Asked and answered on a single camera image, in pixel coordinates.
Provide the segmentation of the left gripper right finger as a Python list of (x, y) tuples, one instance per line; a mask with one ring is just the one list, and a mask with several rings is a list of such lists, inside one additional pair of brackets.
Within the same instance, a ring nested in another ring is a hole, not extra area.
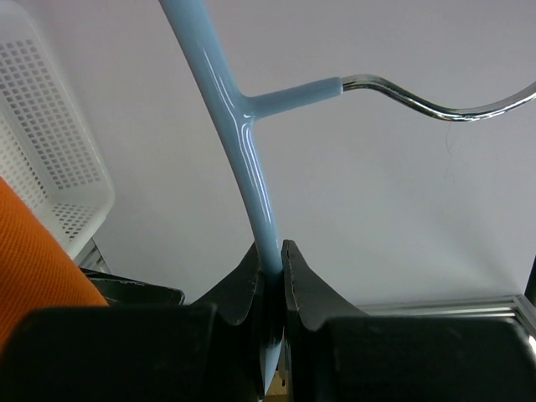
[(532, 401), (528, 332), (506, 317), (370, 316), (296, 243), (281, 251), (292, 401)]

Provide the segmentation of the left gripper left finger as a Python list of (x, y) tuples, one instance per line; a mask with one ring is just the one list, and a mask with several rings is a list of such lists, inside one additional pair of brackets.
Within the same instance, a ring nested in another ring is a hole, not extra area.
[(257, 401), (265, 278), (255, 248), (196, 302), (32, 312), (1, 354), (4, 401)]

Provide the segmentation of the orange trousers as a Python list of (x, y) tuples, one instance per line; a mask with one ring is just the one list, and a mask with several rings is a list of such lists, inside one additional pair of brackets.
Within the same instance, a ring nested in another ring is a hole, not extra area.
[(107, 305), (22, 199), (1, 181), (1, 344), (30, 312)]

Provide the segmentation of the light blue hanger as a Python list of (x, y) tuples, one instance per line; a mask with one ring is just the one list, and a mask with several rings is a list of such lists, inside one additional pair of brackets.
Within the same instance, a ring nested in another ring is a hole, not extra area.
[(478, 121), (499, 116), (535, 97), (530, 85), (508, 98), (468, 109), (439, 106), (377, 75), (330, 78), (288, 90), (248, 97), (236, 86), (218, 35), (201, 1), (162, 1), (162, 9), (192, 70), (238, 183), (255, 239), (268, 293), (283, 292), (293, 276), (291, 258), (281, 254), (275, 215), (252, 137), (255, 121), (330, 99), (350, 90), (375, 90), (421, 114), (443, 121)]

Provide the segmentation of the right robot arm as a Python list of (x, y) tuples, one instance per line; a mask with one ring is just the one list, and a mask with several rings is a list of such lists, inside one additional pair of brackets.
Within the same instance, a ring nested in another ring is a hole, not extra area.
[(183, 291), (135, 281), (108, 273), (80, 269), (110, 305), (114, 304), (158, 304), (182, 305)]

